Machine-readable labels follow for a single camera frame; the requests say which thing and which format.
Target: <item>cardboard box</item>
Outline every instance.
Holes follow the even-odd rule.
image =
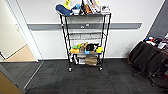
[[[93,55],[87,55],[85,58],[85,64],[95,66],[97,64],[97,57]]]

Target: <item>box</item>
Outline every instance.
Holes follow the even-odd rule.
[[[97,57],[93,55],[87,55],[85,58],[85,64],[95,66],[97,64]]]
[[[79,53],[79,49],[71,49],[71,53]]]
[[[85,59],[80,58],[79,59],[79,64],[85,64]]]

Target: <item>yellow item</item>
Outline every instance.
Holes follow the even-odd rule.
[[[97,52],[97,53],[102,53],[102,51],[103,51],[103,47],[98,47],[98,48],[96,49],[96,52]]]
[[[66,0],[63,6],[70,10],[70,8],[68,7],[69,3],[71,3],[71,0]]]
[[[97,1],[96,3],[97,3],[97,5],[99,5],[99,6],[100,6],[100,2],[99,2],[99,1]]]
[[[71,53],[79,53],[79,49],[71,49]]]
[[[80,47],[81,47],[81,44],[78,44],[77,46],[78,46],[78,48],[80,48]]]

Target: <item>floor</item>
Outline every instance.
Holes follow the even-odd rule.
[[[36,61],[28,45],[25,45],[15,54],[11,55],[9,58],[5,59],[3,62],[30,62]]]
[[[10,64],[13,63],[2,63],[14,74]],[[37,67],[40,63],[30,64],[22,75],[19,72],[21,70],[18,70],[20,77],[17,76],[17,79],[26,79],[26,76],[30,78],[28,76],[31,73],[26,73],[35,70],[33,64]],[[131,74],[136,71],[127,64],[126,59],[105,60],[101,71],[95,66],[72,67],[72,72],[69,72],[67,60],[45,60],[26,87],[26,94],[166,94],[161,88],[152,86],[145,75],[132,77]]]

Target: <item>metal shelf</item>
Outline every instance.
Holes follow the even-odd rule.
[[[104,38],[102,37],[102,32],[69,33],[69,40],[94,40],[94,39],[102,39],[102,38]]]
[[[68,26],[68,21],[67,21],[67,17],[103,17],[103,22],[102,22],[102,28],[101,28],[101,32],[89,32],[89,33],[69,33],[69,26]],[[70,53],[70,49],[71,49],[71,40],[92,40],[92,39],[100,39],[100,45],[101,47],[103,47],[103,52],[102,52],[102,58],[100,59],[100,55],[98,55],[97,53],[91,53],[91,54],[85,54],[84,52],[80,52],[77,54],[73,54],[76,55],[76,57],[78,57],[77,55],[97,55],[97,62],[99,62],[100,66],[99,66],[99,70],[102,70],[102,63],[104,60],[104,55],[105,55],[105,49],[106,49],[106,43],[107,43],[107,36],[108,36],[108,31],[109,31],[109,27],[110,27],[110,19],[111,19],[111,13],[110,14],[92,14],[92,15],[72,15],[72,16],[63,16],[60,15],[60,19],[61,19],[61,26],[62,26],[62,31],[63,31],[63,35],[64,35],[64,42],[65,42],[65,46],[66,46],[66,50],[67,50],[67,57],[69,60],[69,71],[72,71],[72,67],[71,64],[72,62],[70,61],[72,58],[74,57],[70,57],[73,53]]]

